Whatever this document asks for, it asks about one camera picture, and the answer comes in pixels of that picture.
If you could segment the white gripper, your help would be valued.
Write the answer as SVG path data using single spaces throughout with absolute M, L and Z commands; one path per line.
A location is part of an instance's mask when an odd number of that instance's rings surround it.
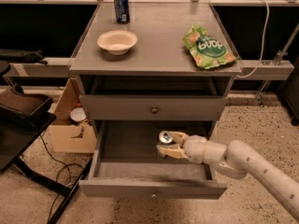
M 204 149 L 207 142 L 205 137 L 199 135 L 188 136 L 182 132 L 171 132 L 174 145 L 157 145 L 158 155 L 162 158 L 186 159 L 201 164 L 204 158 Z

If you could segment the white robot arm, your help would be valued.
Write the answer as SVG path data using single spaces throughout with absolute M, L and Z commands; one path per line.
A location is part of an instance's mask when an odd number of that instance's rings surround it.
M 156 147 L 162 157 L 208 164 L 220 174 L 234 179 L 251 174 L 299 221 L 299 183 L 272 165 L 250 145 L 239 140 L 224 145 L 208 141 L 203 136 L 170 131 L 160 132 L 158 138 Z

